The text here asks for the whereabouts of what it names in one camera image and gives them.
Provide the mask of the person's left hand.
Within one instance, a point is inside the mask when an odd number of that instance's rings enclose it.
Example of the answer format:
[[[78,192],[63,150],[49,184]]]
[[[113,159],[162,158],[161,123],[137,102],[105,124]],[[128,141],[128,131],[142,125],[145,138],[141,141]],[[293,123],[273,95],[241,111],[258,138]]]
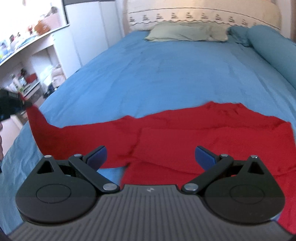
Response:
[[[0,123],[0,132],[3,130],[3,125]],[[3,139],[0,136],[0,161],[2,161],[4,158],[4,153],[3,153]]]

